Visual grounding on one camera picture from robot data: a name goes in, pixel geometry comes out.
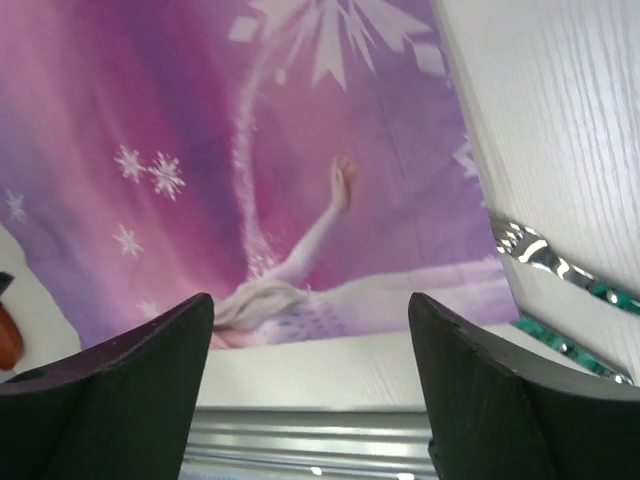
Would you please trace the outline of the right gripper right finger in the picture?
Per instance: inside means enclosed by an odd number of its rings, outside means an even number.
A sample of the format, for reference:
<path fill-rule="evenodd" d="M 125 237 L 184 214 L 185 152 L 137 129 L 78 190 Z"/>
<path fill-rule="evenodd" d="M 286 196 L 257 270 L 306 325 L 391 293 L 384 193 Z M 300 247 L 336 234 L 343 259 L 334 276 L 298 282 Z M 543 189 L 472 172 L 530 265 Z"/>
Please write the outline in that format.
<path fill-rule="evenodd" d="M 544 358 L 423 293 L 408 318 L 439 478 L 638 478 L 637 387 Z"/>

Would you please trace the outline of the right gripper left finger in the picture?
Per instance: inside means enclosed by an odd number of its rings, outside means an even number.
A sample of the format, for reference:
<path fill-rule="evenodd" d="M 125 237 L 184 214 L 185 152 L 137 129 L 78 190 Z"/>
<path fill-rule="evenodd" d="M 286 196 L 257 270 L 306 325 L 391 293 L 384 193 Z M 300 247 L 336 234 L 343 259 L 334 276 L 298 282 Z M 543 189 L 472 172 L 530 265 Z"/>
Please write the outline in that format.
<path fill-rule="evenodd" d="M 2 383 L 2 478 L 178 478 L 213 322 L 199 293 Z"/>

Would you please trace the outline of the red plastic plate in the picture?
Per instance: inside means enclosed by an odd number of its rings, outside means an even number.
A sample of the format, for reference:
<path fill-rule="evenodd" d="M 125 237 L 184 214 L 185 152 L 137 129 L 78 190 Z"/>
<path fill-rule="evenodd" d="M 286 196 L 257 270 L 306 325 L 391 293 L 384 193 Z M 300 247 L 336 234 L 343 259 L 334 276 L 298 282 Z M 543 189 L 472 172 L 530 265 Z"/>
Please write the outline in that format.
<path fill-rule="evenodd" d="M 0 368 L 12 370 L 24 354 L 22 335 L 4 306 L 0 311 Z"/>

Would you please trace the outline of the teal handled spoon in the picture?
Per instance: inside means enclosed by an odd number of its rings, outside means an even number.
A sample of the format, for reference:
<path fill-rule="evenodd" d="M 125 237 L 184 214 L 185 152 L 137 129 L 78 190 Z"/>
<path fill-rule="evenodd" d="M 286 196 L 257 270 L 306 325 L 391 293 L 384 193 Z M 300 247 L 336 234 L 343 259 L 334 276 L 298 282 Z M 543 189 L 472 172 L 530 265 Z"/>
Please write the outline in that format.
<path fill-rule="evenodd" d="M 548 241 L 533 228 L 511 219 L 492 215 L 492 234 L 499 253 L 530 267 L 550 273 L 587 292 L 607 305 L 637 316 L 639 297 L 615 286 L 558 255 Z M 605 359 L 557 328 L 523 313 L 512 325 L 588 372 L 618 384 L 634 386 L 629 371 Z"/>

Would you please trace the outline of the purple Frozen placemat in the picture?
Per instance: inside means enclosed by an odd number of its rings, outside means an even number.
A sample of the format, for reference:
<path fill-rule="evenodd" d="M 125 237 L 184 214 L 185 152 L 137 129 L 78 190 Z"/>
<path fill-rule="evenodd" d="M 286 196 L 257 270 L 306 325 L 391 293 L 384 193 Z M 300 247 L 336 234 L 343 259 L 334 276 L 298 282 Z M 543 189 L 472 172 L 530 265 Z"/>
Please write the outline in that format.
<path fill-rule="evenodd" d="M 517 316 L 428 1 L 3 2 L 1 223 L 86 347 L 267 276 L 267 344 Z"/>

